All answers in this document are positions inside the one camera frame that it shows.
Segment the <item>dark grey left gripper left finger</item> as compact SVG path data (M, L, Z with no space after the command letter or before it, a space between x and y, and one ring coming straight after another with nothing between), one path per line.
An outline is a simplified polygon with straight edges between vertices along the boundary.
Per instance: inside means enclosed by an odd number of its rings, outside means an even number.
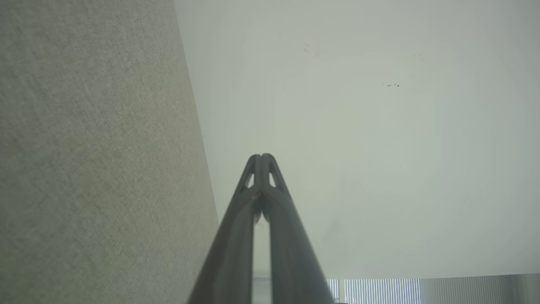
M255 218L260 214L261 155L245 166L224 214L189 304L250 304Z

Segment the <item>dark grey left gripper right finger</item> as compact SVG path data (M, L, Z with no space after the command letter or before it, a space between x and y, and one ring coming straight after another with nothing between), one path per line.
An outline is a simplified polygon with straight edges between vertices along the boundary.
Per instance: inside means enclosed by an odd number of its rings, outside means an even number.
M262 156L264 215L270 224L272 302L332 304L332 293L272 154Z

